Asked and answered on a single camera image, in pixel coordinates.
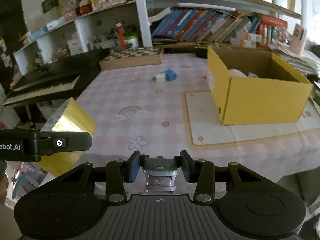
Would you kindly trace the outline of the blue object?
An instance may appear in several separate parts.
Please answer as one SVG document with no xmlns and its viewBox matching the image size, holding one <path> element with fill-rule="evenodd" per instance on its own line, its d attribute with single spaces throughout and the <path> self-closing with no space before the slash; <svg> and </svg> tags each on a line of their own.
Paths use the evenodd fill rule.
<svg viewBox="0 0 320 240">
<path fill-rule="evenodd" d="M 165 79 L 168 82 L 169 81 L 174 81 L 174 80 L 177 79 L 177 74 L 171 69 L 167 69 L 167 70 L 163 71 L 162 74 L 165 75 Z"/>
</svg>

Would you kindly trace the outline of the white power adapter plug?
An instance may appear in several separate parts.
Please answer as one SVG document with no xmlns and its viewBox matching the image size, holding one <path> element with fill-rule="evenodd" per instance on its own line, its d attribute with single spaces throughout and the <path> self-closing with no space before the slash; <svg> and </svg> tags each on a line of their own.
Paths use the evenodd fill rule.
<svg viewBox="0 0 320 240">
<path fill-rule="evenodd" d="M 166 75 L 164 73 L 159 73 L 152 78 L 153 81 L 157 83 L 164 83 L 166 82 Z"/>
</svg>

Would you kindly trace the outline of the pink plush pig toy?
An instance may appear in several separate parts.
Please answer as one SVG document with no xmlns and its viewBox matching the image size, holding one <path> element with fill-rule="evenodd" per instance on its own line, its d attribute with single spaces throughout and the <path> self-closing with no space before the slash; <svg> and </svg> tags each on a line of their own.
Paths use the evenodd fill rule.
<svg viewBox="0 0 320 240">
<path fill-rule="evenodd" d="M 230 69 L 229 73 L 231 74 L 232 77 L 247 77 L 243 72 L 241 72 L 238 69 Z"/>
</svg>

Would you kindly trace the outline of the small white staples box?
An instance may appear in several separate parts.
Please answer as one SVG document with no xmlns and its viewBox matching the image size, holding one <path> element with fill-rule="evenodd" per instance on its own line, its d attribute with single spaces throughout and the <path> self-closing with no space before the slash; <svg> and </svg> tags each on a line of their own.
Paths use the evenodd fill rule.
<svg viewBox="0 0 320 240">
<path fill-rule="evenodd" d="M 258 76 L 254 73 L 249 73 L 248 74 L 248 77 L 252 77 L 252 78 L 258 78 Z"/>
</svg>

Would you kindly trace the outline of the white desk mat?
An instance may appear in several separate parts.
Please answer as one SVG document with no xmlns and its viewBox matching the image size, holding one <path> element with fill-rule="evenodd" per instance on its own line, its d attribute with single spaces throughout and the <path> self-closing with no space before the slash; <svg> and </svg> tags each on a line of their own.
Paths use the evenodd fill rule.
<svg viewBox="0 0 320 240">
<path fill-rule="evenodd" d="M 185 90 L 181 100 L 186 143 L 193 151 L 262 143 L 319 131 L 319 113 L 311 101 L 294 123 L 224 126 L 210 90 Z"/>
</svg>

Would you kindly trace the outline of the pink checkered tablecloth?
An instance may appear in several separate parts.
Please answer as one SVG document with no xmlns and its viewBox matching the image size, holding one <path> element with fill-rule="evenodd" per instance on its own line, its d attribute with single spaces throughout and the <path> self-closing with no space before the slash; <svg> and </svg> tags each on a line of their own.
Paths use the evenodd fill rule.
<svg viewBox="0 0 320 240">
<path fill-rule="evenodd" d="M 171 69 L 174 81 L 154 76 Z M 101 72 L 77 102 L 95 121 L 92 147 L 75 153 L 71 165 L 86 161 L 101 166 L 138 150 L 171 158 L 186 150 L 195 159 L 217 166 L 236 161 L 310 201 L 319 194 L 319 131 L 295 137 L 193 151 L 186 143 L 181 93 L 209 90 L 207 63 L 191 54 L 165 55 L 160 65 Z"/>
</svg>

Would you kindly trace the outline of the black Yamaha keyboard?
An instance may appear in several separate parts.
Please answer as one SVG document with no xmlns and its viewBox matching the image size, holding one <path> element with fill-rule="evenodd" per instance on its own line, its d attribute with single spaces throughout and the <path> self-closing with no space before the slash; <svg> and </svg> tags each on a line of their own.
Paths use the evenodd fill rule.
<svg viewBox="0 0 320 240">
<path fill-rule="evenodd" d="M 76 98 L 101 72 L 99 62 L 109 49 L 94 49 L 66 57 L 22 76 L 3 102 L 3 107 Z"/>
</svg>

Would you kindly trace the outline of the yellow cardboard box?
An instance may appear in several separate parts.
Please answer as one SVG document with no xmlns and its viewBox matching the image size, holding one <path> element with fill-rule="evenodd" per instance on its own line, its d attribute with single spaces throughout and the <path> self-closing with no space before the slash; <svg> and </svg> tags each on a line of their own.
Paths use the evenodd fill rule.
<svg viewBox="0 0 320 240">
<path fill-rule="evenodd" d="M 223 125 L 297 122 L 312 83 L 270 51 L 241 47 L 208 47 L 211 91 Z M 248 76 L 232 77 L 230 69 Z"/>
</svg>

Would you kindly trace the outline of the wooden chessboard box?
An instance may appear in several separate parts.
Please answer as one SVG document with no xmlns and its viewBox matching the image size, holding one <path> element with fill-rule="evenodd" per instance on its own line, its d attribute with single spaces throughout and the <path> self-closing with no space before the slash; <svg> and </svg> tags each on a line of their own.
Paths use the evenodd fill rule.
<svg viewBox="0 0 320 240">
<path fill-rule="evenodd" d="M 148 66 L 162 63 L 163 49 L 161 48 L 138 48 L 111 52 L 99 62 L 102 71 Z"/>
</svg>

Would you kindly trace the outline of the orange bottle white cap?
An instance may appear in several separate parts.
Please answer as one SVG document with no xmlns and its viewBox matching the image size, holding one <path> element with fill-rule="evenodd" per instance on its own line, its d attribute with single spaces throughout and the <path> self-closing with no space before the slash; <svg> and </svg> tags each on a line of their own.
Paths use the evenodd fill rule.
<svg viewBox="0 0 320 240">
<path fill-rule="evenodd" d="M 124 34 L 121 23 L 116 24 L 116 32 L 118 35 L 118 40 L 121 48 L 125 48 L 125 42 L 124 42 Z"/>
</svg>

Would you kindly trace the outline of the white green lid jar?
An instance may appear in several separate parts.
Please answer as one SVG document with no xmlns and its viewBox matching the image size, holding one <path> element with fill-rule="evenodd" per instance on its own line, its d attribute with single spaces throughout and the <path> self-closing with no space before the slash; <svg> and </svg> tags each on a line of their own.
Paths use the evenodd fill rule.
<svg viewBox="0 0 320 240">
<path fill-rule="evenodd" d="M 124 36 L 126 49 L 137 49 L 139 47 L 139 39 L 136 33 Z"/>
</svg>

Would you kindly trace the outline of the orange blue medicine boxes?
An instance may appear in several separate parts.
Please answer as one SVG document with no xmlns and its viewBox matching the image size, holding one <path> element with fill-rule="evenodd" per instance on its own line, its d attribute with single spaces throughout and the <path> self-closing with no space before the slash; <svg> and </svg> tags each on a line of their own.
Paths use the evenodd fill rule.
<svg viewBox="0 0 320 240">
<path fill-rule="evenodd" d="M 237 31 L 235 38 L 231 38 L 231 45 L 245 48 L 256 48 L 262 41 L 262 36 L 248 32 Z"/>
</svg>

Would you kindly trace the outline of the stack of papers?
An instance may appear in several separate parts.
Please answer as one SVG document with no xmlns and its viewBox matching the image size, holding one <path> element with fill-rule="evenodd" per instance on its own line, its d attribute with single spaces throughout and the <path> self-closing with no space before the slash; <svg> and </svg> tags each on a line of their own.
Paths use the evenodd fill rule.
<svg viewBox="0 0 320 240">
<path fill-rule="evenodd" d="M 319 77 L 319 57 L 314 53 L 303 50 L 298 55 L 290 50 L 289 45 L 279 42 L 269 44 L 268 47 L 296 70 L 302 72 L 303 75 L 317 74 Z"/>
</svg>

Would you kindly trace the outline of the white bookshelf unit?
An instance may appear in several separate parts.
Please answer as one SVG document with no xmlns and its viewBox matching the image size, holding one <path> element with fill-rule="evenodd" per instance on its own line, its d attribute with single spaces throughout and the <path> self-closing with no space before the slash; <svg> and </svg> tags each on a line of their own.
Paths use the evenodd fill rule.
<svg viewBox="0 0 320 240">
<path fill-rule="evenodd" d="M 43 1 L 21 0 L 23 17 L 28 30 L 33 30 L 36 26 L 36 19 L 43 15 L 41 5 Z M 283 16 L 288 20 L 289 24 L 300 22 L 303 19 L 300 13 L 262 0 L 133 0 L 107 8 L 100 8 L 84 16 L 68 20 L 65 24 L 73 25 L 74 29 L 78 31 L 78 38 L 81 41 L 82 48 L 87 51 L 89 38 L 93 35 L 93 31 L 96 30 L 94 20 L 102 19 L 104 28 L 112 28 L 116 20 L 124 20 L 126 23 L 135 24 L 138 28 L 140 39 L 145 40 L 148 38 L 148 30 L 146 29 L 147 14 L 156 9 L 173 8 L 180 3 L 195 4 L 198 7 L 207 4 L 218 7 L 221 10 L 234 8 L 240 11 Z"/>
</svg>

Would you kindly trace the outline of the red boxed book set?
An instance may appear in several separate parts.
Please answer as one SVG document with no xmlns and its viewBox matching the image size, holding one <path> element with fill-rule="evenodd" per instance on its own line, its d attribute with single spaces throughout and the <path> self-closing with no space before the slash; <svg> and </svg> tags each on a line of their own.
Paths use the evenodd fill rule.
<svg viewBox="0 0 320 240">
<path fill-rule="evenodd" d="M 257 14 L 260 20 L 257 28 L 257 34 L 262 37 L 260 44 L 266 46 L 273 41 L 283 41 L 286 38 L 288 22 L 270 15 Z"/>
</svg>

